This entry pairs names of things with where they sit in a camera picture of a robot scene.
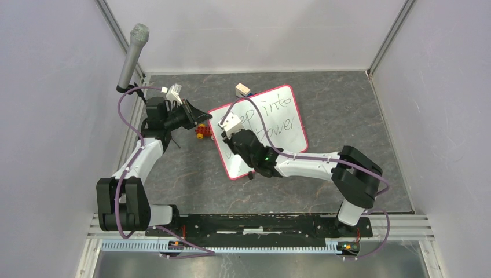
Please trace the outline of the pink framed whiteboard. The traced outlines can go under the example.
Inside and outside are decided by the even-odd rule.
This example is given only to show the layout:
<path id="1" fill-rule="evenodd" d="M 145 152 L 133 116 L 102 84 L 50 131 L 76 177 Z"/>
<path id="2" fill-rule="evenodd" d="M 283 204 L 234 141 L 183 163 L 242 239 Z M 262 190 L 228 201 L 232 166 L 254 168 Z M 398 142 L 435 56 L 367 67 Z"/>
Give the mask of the pink framed whiteboard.
<path id="1" fill-rule="evenodd" d="M 290 85 L 282 85 L 268 91 L 255 94 L 250 99 L 259 108 L 259 112 L 246 100 L 239 100 L 231 110 L 237 115 L 245 129 L 252 130 L 263 145 L 269 142 L 291 152 L 304 152 L 309 143 L 303 127 L 302 118 L 296 103 L 294 91 Z M 215 137 L 226 175 L 231 180 L 245 177 L 253 171 L 239 155 L 232 154 L 230 148 L 222 141 L 222 129 L 218 123 L 222 120 L 230 104 L 216 107 L 208 113 L 212 115 L 209 126 Z"/>

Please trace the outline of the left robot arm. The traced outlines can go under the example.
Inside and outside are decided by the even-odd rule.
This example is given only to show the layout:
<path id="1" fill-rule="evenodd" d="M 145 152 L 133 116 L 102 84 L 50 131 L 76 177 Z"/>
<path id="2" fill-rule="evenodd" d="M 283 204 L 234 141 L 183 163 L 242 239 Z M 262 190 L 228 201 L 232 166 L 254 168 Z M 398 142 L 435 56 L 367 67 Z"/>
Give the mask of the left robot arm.
<path id="1" fill-rule="evenodd" d="M 165 153 L 172 131 L 194 129 L 212 119 L 188 100 L 181 104 L 163 97 L 146 101 L 146 118 L 130 158 L 111 177 L 96 184 L 99 226 L 102 231 L 144 231 L 151 221 L 151 206 L 144 183 L 154 164 Z"/>

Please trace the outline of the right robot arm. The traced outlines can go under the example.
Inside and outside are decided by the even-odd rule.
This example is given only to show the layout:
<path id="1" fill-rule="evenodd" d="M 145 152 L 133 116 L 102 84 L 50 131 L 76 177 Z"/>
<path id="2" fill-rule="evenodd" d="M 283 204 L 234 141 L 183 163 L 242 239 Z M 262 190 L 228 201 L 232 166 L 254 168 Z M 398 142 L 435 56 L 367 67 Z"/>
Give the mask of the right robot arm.
<path id="1" fill-rule="evenodd" d="M 358 149 L 345 146 L 333 153 L 292 153 L 263 145 L 251 130 L 221 134 L 232 153 L 264 177 L 309 177 L 332 181 L 344 200 L 334 221 L 336 232 L 350 236 L 367 209 L 373 208 L 381 182 L 388 183 L 382 169 Z"/>

